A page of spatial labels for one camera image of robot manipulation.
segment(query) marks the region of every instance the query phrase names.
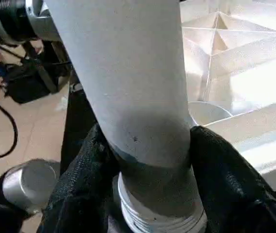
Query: white container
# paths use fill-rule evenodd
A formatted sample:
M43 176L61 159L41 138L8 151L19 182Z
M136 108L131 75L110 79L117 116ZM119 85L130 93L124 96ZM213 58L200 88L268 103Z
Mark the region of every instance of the white container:
M195 125L207 125L212 122L226 119L232 114L224 108L202 101L189 102L189 112Z

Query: white plastic panel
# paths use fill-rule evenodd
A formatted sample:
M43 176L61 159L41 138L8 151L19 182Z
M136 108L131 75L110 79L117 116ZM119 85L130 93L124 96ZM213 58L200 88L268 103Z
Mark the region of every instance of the white plastic panel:
M209 14L196 12L201 16L182 24L188 101L233 114L206 127L232 143L276 190L276 1L203 2ZM183 18L195 11L187 9Z

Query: pvc pipe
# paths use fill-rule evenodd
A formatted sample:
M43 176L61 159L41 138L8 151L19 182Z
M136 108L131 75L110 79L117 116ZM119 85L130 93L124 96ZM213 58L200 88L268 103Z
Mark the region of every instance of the pvc pipe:
M190 145L179 1L47 4L102 131L120 155L126 188L155 212L189 212L188 196L180 195L183 211L150 201L186 186L186 179L172 182L187 173Z

